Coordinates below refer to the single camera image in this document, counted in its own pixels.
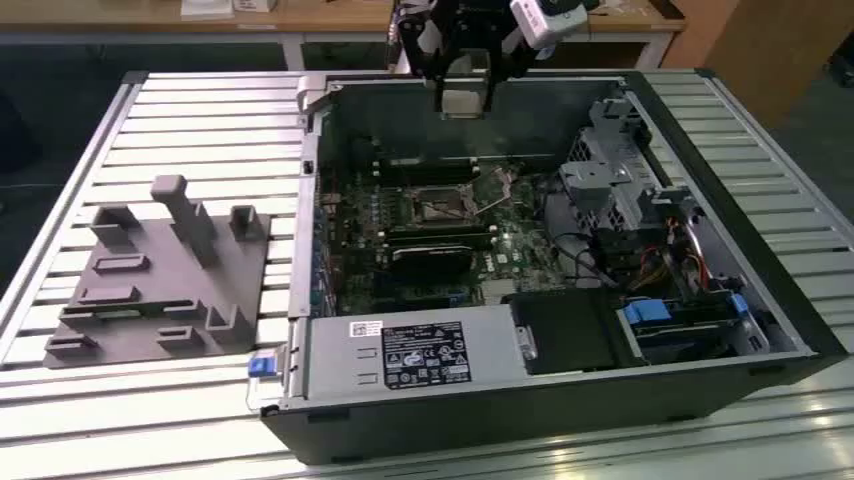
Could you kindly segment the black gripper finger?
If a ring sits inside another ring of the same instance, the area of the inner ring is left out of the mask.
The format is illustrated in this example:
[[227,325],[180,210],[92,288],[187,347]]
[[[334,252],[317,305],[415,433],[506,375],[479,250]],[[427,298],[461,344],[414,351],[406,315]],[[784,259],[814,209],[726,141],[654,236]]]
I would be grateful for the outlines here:
[[434,86],[434,109],[442,111],[446,77],[459,57],[455,9],[399,9],[398,39],[414,76]]
[[487,110],[491,110],[498,85],[526,75],[535,62],[537,50],[527,44],[522,29],[515,27],[487,52]]

